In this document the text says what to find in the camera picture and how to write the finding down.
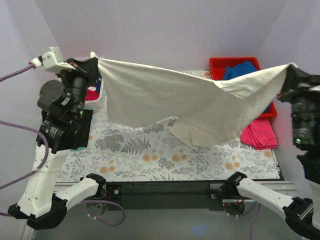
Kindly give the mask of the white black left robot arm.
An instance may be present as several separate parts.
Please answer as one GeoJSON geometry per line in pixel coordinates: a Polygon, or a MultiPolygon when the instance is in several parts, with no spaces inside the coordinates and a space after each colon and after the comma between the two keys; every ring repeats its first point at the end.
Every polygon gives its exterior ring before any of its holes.
{"type": "Polygon", "coordinates": [[[101,75],[96,57],[79,61],[68,59],[54,71],[57,79],[47,81],[39,91],[37,105],[42,123],[37,132],[35,159],[21,199],[8,208],[8,214],[27,221],[34,230],[57,227],[69,209],[83,200],[106,196],[106,180],[88,174],[66,190],[55,192],[59,171],[81,138],[89,136],[91,113],[85,110],[88,88],[101,75]]]}

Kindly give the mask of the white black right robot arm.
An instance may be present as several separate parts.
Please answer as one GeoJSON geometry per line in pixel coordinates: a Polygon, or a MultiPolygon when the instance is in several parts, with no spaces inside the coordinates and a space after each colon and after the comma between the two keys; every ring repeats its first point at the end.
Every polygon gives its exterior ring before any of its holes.
{"type": "Polygon", "coordinates": [[[280,91],[281,102],[291,104],[292,143],[305,151],[297,155],[311,198],[283,195],[237,171],[217,189],[209,188],[213,199],[249,198],[272,210],[298,235],[320,238],[320,77],[293,64],[286,68],[280,91]]]}

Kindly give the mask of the cream t shirt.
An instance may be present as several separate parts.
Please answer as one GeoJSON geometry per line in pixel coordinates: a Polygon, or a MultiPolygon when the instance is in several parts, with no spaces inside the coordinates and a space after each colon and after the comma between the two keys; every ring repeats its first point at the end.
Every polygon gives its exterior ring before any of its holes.
{"type": "Polygon", "coordinates": [[[171,133],[190,147],[238,138],[280,93],[289,66],[230,80],[211,80],[166,68],[98,59],[108,120],[131,128],[177,117],[171,133]]]}

